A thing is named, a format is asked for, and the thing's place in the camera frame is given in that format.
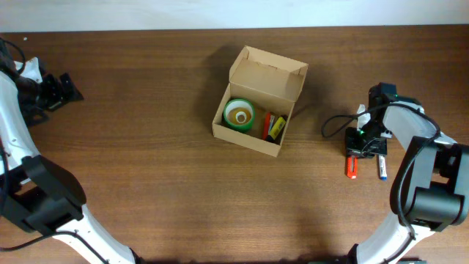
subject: brown table surface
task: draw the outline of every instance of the brown table surface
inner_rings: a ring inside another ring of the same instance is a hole
[[[323,27],[4,34],[85,100],[30,128],[40,152],[70,170],[88,206],[147,260],[295,260],[343,255],[390,211],[404,150],[344,175],[343,133],[322,122],[368,103],[380,81],[418,98],[443,132],[469,144],[469,26]],[[244,45],[309,63],[279,157],[213,138],[211,121]],[[38,236],[0,221],[1,246]],[[408,257],[467,263],[469,224],[449,227]],[[50,239],[1,263],[85,263]]]

